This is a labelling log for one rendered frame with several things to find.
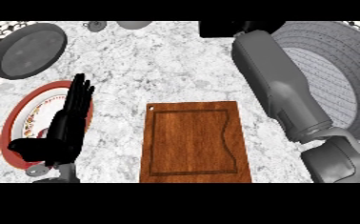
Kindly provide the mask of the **grey round bowl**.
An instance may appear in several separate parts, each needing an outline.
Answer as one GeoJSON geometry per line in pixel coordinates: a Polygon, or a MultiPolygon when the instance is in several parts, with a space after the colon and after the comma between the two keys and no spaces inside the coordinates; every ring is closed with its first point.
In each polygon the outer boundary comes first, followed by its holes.
{"type": "Polygon", "coordinates": [[[127,30],[140,30],[150,24],[150,21],[118,21],[116,24],[127,30]]]}

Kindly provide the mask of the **dark grey round pan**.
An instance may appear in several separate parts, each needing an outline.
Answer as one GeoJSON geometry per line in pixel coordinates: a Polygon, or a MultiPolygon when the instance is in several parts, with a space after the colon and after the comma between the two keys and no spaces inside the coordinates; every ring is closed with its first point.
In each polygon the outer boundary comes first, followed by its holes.
{"type": "Polygon", "coordinates": [[[43,72],[60,58],[68,35],[50,23],[32,24],[0,40],[0,77],[28,78],[43,72]]]}

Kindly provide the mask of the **small grey round knob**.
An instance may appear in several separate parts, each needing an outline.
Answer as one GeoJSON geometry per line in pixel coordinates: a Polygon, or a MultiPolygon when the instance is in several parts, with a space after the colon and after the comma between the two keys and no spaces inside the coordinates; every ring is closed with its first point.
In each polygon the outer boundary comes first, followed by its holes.
{"type": "Polygon", "coordinates": [[[105,29],[106,27],[106,21],[88,21],[87,23],[82,24],[82,26],[91,31],[91,32],[99,32],[105,29]]]}

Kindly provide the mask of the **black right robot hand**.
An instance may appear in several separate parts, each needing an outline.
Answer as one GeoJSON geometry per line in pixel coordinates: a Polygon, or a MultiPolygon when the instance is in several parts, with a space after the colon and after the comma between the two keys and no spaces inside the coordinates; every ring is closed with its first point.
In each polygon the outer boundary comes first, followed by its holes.
{"type": "Polygon", "coordinates": [[[202,38],[233,37],[237,32],[267,31],[273,33],[285,21],[199,21],[197,31],[202,38]]]}

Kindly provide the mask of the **brown wooden cutting board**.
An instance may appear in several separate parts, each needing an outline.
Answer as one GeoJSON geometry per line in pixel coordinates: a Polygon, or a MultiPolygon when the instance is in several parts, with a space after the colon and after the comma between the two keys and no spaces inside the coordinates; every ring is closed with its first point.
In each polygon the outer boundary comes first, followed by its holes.
{"type": "Polygon", "coordinates": [[[138,181],[252,181],[236,102],[146,105],[138,181]]]}

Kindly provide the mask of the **red-rimmed patterned plate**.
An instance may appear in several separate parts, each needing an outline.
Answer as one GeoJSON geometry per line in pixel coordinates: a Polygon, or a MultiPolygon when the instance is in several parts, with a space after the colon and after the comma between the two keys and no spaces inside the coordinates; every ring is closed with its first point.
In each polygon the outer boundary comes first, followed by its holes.
{"type": "Polygon", "coordinates": [[[56,81],[38,87],[19,101],[6,120],[0,147],[7,163],[17,169],[28,169],[35,162],[25,162],[7,147],[17,138],[37,138],[46,135],[51,118],[62,110],[72,82],[56,81]]]}

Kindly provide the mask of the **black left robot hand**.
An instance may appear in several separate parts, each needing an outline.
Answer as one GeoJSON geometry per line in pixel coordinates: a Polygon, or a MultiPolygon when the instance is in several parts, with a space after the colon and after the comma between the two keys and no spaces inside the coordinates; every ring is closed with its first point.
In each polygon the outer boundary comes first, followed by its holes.
{"type": "Polygon", "coordinates": [[[63,109],[53,116],[46,138],[19,138],[7,146],[26,162],[43,161],[47,166],[75,162],[82,147],[93,91],[90,81],[78,73],[68,90],[63,109]]]}

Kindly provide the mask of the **grey wicker basket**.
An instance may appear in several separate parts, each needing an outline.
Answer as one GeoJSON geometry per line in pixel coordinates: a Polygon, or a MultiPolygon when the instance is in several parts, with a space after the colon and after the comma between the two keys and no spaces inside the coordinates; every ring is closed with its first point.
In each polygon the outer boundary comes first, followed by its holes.
{"type": "Polygon", "coordinates": [[[360,138],[360,30],[341,21],[287,21],[273,38],[333,125],[360,138]]]}

